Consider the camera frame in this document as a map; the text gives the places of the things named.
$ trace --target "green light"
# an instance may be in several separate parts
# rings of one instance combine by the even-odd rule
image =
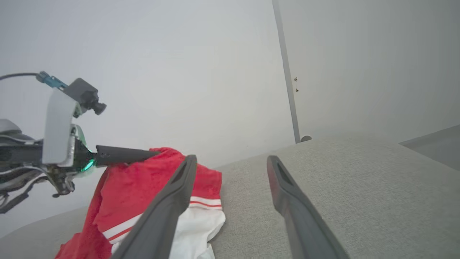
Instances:
[[[91,166],[94,164],[94,159],[91,159],[89,163],[85,166],[85,168],[81,169],[82,172],[88,170],[91,168]]]

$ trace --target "folded clothing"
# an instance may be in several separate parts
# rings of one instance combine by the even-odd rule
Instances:
[[[184,160],[172,148],[131,165],[108,167],[88,208],[81,233],[61,245],[57,259],[109,258],[119,247],[153,198]],[[189,207],[178,219],[170,258],[214,258],[207,242],[225,222],[220,201],[222,174],[197,165]]]

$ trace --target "red stripe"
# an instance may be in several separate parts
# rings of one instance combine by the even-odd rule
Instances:
[[[204,205],[204,206],[208,206],[208,207],[222,207],[222,205],[221,205],[221,204],[219,204],[219,205],[209,205],[209,204],[206,204],[206,203],[202,203],[202,202],[199,202],[199,201],[195,201],[195,200],[193,200],[193,201],[190,201],[190,204],[192,204],[192,203],[198,203],[198,204],[201,204],[201,205]]]
[[[112,241],[112,240],[114,240],[115,238],[121,236],[122,234],[129,232],[131,229],[132,229],[132,227],[129,227],[129,228],[123,230],[122,232],[116,234],[115,236],[113,236],[113,237],[111,237],[111,238],[109,238],[109,239],[107,239],[107,240]]]

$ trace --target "striped trim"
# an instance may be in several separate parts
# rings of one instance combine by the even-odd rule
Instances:
[[[190,197],[189,207],[199,207],[208,210],[222,210],[222,203],[220,199],[205,199],[202,197]],[[104,231],[102,234],[107,238],[110,244],[120,242],[125,238],[132,227],[136,224],[142,214],[130,218],[129,220],[116,225],[115,227]]]

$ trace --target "red cloth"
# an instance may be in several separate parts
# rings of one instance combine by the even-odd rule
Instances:
[[[151,151],[161,153],[144,162],[111,166],[105,170],[88,208],[82,232],[61,245],[56,259],[106,259],[112,255],[111,243],[131,229],[134,223],[128,227],[126,224],[130,219],[135,222],[134,218],[145,211],[185,158],[179,151],[167,147]],[[220,172],[198,165],[192,196],[220,199],[221,183]],[[190,203],[215,206],[199,201]]]

